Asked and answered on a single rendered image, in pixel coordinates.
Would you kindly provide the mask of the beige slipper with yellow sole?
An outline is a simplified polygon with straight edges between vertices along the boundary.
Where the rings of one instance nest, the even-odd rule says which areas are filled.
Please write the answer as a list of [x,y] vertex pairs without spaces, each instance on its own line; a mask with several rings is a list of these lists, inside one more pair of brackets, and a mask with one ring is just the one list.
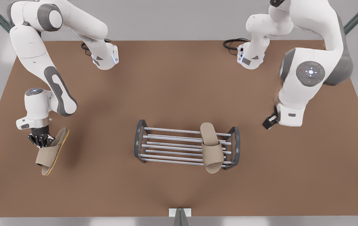
[[61,129],[50,146],[39,149],[36,164],[42,167],[42,175],[48,175],[53,169],[68,134],[69,129]]

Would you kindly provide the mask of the grey metal shoe rack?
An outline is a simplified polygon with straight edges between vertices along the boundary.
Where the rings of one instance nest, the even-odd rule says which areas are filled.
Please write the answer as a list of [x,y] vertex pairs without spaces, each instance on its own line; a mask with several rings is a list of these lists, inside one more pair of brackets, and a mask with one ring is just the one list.
[[[221,169],[228,170],[236,166],[240,159],[240,132],[238,127],[232,127],[228,133],[216,134],[224,153]],[[145,120],[139,120],[134,155],[142,163],[155,161],[204,166],[202,143],[200,129],[188,131],[154,128],[148,127]]]

